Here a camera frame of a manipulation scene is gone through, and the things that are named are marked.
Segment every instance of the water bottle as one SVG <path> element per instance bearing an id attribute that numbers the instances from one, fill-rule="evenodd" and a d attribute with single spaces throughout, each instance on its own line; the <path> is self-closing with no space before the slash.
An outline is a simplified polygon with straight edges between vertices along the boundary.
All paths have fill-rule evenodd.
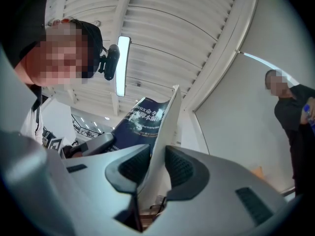
<path id="1" fill-rule="evenodd" d="M 310 113 L 310 106 L 308 104 L 306 104 L 303 108 L 303 110 L 307 113 L 307 121 L 309 122 L 314 135 L 315 135 L 315 120 L 311 119 L 311 113 Z"/>

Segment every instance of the hand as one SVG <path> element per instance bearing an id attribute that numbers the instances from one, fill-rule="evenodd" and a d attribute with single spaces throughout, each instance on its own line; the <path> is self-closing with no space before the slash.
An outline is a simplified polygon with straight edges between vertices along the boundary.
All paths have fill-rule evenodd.
<path id="1" fill-rule="evenodd" d="M 306 104 L 310 106 L 311 119 L 315 120 L 315 99 L 310 97 Z"/>

